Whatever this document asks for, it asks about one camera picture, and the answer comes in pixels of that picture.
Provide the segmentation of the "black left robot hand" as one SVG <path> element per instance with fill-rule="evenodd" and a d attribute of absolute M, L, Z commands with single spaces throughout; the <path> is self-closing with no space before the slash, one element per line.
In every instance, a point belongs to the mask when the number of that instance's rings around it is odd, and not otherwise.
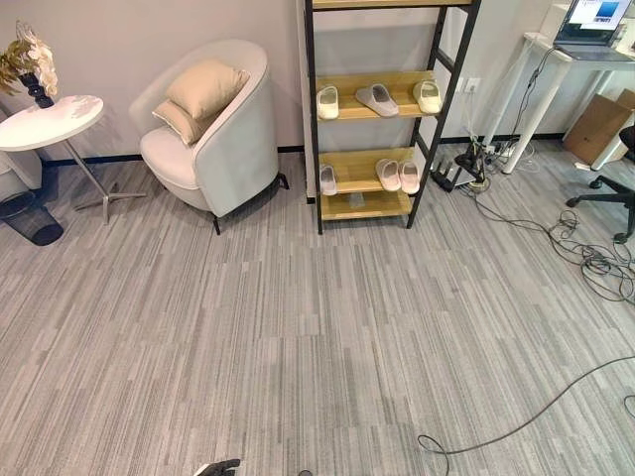
<path fill-rule="evenodd" d="M 194 472 L 194 476 L 235 476 L 240 464 L 241 460 L 236 458 L 205 463 Z"/>

